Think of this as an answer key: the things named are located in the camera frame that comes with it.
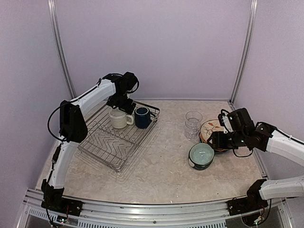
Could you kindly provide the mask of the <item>cream bird pattern plate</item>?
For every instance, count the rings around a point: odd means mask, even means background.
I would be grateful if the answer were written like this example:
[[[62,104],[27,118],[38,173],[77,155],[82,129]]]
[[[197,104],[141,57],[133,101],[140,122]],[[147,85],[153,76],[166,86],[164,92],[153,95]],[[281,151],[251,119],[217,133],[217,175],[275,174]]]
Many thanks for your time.
[[[208,134],[209,136],[211,136],[211,134],[213,132],[224,131],[224,130],[225,130],[225,128],[220,125],[220,122],[218,119],[212,119],[212,120],[205,121],[201,125],[200,133]]]

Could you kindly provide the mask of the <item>white ceramic mug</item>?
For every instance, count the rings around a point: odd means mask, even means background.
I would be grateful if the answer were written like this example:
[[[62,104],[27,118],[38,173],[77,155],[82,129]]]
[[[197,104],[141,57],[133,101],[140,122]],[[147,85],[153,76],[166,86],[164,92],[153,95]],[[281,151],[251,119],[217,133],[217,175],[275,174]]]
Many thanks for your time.
[[[123,129],[128,125],[134,124],[134,117],[118,109],[109,111],[110,122],[115,129]]]

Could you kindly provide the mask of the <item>dark blue mug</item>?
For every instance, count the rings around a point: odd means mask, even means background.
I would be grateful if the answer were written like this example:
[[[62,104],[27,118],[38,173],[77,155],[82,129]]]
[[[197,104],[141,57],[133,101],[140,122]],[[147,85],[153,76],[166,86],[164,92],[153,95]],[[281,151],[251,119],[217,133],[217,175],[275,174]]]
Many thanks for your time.
[[[150,109],[147,107],[138,107],[134,111],[134,120],[138,128],[146,129],[152,122]]]

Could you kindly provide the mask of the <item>clear glass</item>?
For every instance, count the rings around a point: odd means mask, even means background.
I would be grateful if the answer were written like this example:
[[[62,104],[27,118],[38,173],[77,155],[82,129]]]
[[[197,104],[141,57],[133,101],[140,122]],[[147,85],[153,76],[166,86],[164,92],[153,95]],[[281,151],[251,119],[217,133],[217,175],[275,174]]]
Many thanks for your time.
[[[200,127],[200,123],[203,119],[203,116],[198,111],[189,111],[185,115],[185,126],[192,129],[192,130],[198,130]]]
[[[185,126],[184,135],[188,140],[190,141],[196,140],[198,134],[199,134],[198,128],[190,128]]]

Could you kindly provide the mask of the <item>navy white bowl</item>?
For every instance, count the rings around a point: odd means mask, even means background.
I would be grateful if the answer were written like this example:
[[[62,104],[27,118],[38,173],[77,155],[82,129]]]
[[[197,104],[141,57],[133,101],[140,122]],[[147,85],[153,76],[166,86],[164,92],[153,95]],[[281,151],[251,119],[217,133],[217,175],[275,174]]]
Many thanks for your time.
[[[207,152],[189,153],[188,163],[190,167],[196,170],[204,170],[208,168],[214,159],[214,154]]]

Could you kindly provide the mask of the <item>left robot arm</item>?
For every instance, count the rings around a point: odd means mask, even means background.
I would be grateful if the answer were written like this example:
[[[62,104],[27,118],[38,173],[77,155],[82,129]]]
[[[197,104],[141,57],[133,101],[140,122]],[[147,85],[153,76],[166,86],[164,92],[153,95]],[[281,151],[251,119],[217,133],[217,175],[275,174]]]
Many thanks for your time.
[[[67,206],[65,198],[55,191],[63,193],[70,161],[78,145],[87,137],[88,128],[84,117],[102,101],[106,101],[106,105],[112,109],[132,114],[136,105],[129,95],[138,88],[139,79],[134,73],[109,73],[80,96],[62,101],[56,108],[59,111],[59,133],[52,136],[58,147],[49,176],[41,186],[43,193],[49,195],[47,202],[54,210],[62,211]]]

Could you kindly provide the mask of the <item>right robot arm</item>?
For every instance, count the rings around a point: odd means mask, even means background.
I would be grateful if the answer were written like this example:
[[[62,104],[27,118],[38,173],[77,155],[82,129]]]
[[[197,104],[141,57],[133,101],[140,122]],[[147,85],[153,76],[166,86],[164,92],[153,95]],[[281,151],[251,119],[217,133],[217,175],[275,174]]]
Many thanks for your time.
[[[247,147],[277,154],[299,165],[304,164],[304,143],[277,127],[265,123],[254,123],[246,108],[232,112],[224,109],[218,115],[224,131],[215,131],[207,139],[214,150],[236,150]],[[282,180],[257,180],[248,190],[243,207],[253,211],[262,200],[295,198],[304,195],[303,176]]]

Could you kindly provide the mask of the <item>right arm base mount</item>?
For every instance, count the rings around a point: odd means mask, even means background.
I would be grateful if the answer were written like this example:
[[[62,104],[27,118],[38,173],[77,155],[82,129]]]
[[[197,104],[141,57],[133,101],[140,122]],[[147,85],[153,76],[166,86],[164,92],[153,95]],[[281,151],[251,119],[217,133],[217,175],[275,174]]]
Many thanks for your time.
[[[229,215],[238,215],[268,207],[267,200],[261,198],[258,189],[249,189],[242,198],[233,198],[227,201]]]

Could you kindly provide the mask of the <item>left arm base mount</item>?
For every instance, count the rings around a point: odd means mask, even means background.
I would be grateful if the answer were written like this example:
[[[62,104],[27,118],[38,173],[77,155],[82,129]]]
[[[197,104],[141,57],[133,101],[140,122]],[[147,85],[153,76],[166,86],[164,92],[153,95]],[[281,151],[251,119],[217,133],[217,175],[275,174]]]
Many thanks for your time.
[[[55,189],[53,186],[46,183],[45,186],[42,187],[42,191],[43,201],[41,206],[43,208],[62,214],[80,216],[83,202],[80,200],[64,198],[64,188]]]

